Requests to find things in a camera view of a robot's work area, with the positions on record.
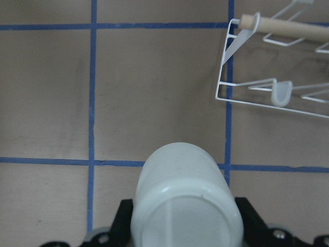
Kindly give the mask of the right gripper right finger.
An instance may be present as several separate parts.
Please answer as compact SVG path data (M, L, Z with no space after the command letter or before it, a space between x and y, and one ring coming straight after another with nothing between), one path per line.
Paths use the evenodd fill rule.
M234 198L242 217L244 227L244 242L248 246L265 246L266 235L269 230L264 220L244 197Z

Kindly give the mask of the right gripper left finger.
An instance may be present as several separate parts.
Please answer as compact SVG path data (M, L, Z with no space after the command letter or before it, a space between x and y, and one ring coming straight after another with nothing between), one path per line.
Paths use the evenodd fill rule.
M117 213L109 230L110 246L127 246L131 240L131 219L133 200L124 199L120 202Z

